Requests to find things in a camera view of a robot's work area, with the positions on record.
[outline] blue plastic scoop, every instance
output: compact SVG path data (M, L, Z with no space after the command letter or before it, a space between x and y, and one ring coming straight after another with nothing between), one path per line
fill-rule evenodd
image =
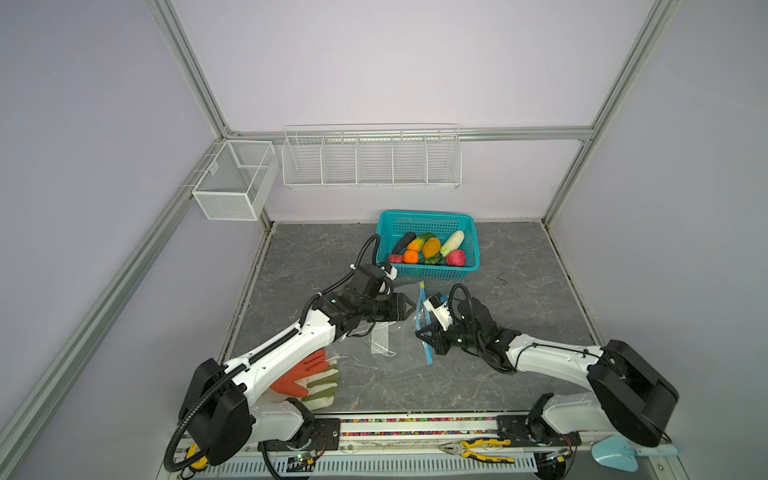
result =
M653 457L677 455L677 447L671 443L664 443L656 448L633 447L629 440L621 435L614 435L592 446L592 458L605 467L624 470L625 472L637 471L637 459L635 457Z

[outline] wire basket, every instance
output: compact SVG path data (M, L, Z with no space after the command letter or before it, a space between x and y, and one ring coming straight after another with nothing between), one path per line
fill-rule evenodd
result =
M192 190L211 220L259 220L280 169L271 141L225 141Z
M462 182L456 125L343 127L285 127L286 186L456 188Z

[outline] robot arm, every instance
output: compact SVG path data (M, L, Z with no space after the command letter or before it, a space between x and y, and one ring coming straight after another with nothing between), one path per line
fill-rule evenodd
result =
M453 294L466 300L452 312ZM677 390L629 345L578 346L536 339L499 328L488 308L457 284L447 299L438 293L424 302L436 320L416 336L438 355L452 346L479 356L494 370L539 372L584 387L584 394L541 396L528 414L525 435L547 445L577 431L617 431L647 447L659 445L679 395Z
M219 465L251 442L276 439L300 448L309 441L314 417L299 400L264 404L259 398L301 359L350 334L363 320L371 325L369 333L375 322L402 321L415 310L407 296L393 292L395 267L361 265L366 248L374 242L372 262L376 261L378 235L366 242L351 272L310 298L298 322L242 356L221 365L208 359L197 367L165 452L166 470L177 472L203 456ZM342 292L335 293L342 285ZM200 451L175 462L185 431Z

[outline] clear plastic sheet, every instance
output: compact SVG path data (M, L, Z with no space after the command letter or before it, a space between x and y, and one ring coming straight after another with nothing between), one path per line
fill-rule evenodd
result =
M401 322L377 323L363 338L347 336L335 341L326 347L329 358L338 359L340 364L353 362L387 372L405 372L428 365L424 345L414 334L419 312L419 282L397 286L395 291L404 293L417 305L415 312ZM369 327L369 323L360 323L354 333L364 333Z

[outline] red toy fruit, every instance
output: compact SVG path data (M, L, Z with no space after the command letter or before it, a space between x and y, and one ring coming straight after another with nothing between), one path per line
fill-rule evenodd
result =
M449 266L464 266L467 264L467 256L461 250L453 250L445 261Z

